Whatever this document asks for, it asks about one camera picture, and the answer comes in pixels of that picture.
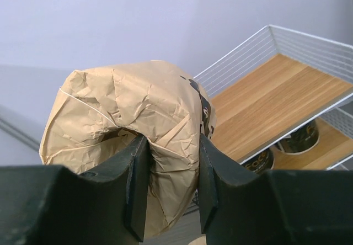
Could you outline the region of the brown roll back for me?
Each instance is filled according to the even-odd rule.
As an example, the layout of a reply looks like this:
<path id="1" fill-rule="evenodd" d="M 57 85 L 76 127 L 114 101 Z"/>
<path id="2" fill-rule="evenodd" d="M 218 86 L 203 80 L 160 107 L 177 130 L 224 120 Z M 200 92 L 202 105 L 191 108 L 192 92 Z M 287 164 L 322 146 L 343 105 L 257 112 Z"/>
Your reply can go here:
<path id="1" fill-rule="evenodd" d="M 201 237 L 191 241 L 188 245 L 207 245 L 206 237 L 201 236 Z"/>

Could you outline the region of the brown roll front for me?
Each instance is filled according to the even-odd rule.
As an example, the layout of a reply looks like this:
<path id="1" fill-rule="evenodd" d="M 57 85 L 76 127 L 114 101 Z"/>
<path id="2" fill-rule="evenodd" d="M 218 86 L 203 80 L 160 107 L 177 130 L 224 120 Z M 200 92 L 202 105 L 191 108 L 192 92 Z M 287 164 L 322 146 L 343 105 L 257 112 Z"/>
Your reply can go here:
<path id="1" fill-rule="evenodd" d="M 58 90 L 39 156 L 80 174 L 145 136 L 152 154 L 145 236 L 152 238 L 172 228 L 190 204 L 200 135 L 211 137 L 215 127 L 206 91 L 172 63 L 75 70 Z"/>

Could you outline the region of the black roll front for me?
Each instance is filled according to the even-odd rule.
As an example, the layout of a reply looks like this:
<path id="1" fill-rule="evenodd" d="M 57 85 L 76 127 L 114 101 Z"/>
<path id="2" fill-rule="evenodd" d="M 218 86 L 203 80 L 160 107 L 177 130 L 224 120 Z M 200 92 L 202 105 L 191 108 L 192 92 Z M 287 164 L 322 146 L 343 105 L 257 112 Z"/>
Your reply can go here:
<path id="1" fill-rule="evenodd" d="M 275 148 L 287 155 L 300 155 L 316 146 L 319 142 L 319 130 L 315 120 L 312 120 L 296 131 L 290 133 L 277 143 Z"/>

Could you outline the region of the black toilet paper roll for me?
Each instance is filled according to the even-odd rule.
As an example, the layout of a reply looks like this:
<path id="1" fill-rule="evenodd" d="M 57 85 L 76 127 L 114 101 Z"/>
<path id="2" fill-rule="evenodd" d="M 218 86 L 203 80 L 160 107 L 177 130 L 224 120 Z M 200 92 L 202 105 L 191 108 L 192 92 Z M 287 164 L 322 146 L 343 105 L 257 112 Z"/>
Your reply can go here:
<path id="1" fill-rule="evenodd" d="M 274 166 L 274 154 L 271 149 L 267 148 L 252 159 L 242 164 L 247 170 L 256 174 L 261 174 Z"/>

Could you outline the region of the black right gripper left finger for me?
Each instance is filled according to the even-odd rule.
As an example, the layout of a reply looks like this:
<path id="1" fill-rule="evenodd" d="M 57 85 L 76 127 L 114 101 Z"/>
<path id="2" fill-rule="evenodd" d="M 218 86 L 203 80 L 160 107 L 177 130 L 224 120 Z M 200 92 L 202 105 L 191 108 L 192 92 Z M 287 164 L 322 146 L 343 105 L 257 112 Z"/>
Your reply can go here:
<path id="1" fill-rule="evenodd" d="M 139 135 L 102 164 L 1 168 L 2 244 L 139 244 L 151 154 Z"/>

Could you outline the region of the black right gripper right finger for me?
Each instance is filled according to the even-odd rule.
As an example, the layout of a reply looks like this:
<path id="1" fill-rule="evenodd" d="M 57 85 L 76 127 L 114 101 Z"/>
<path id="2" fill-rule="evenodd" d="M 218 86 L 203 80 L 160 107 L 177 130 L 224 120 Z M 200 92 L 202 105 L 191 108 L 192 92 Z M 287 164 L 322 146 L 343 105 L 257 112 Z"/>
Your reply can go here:
<path id="1" fill-rule="evenodd" d="M 351 244 L 352 172 L 256 174 L 200 136 L 198 185 L 207 244 Z"/>

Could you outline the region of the brown roll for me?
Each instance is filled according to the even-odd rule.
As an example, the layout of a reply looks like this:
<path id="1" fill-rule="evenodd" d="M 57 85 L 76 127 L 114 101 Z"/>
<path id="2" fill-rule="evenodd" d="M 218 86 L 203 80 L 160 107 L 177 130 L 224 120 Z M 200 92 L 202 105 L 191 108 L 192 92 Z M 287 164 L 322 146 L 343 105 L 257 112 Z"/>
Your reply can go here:
<path id="1" fill-rule="evenodd" d="M 201 236 L 201 237 L 191 241 L 188 245 L 207 245 L 206 237 Z"/>
<path id="2" fill-rule="evenodd" d="M 172 63 L 75 70 L 58 90 L 39 156 L 80 174 L 145 136 L 152 154 L 145 236 L 152 238 L 172 228 L 190 204 L 200 135 L 211 137 L 215 127 L 206 91 Z"/>

